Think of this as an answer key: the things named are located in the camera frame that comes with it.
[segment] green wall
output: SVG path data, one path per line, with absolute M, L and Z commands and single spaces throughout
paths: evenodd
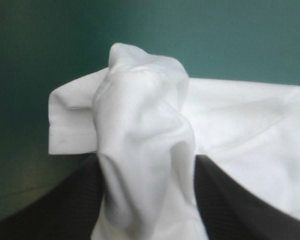
M 300 0 L 0 0 L 0 219 L 86 157 L 48 156 L 48 96 L 115 42 L 192 77 L 300 85 Z

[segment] white fabric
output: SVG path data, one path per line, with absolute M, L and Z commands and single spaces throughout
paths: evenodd
M 173 58 L 111 47 L 92 105 L 107 186 L 92 239 L 116 239 L 114 231 L 122 240 L 205 239 L 193 187 L 195 137 L 180 114 L 188 85 Z

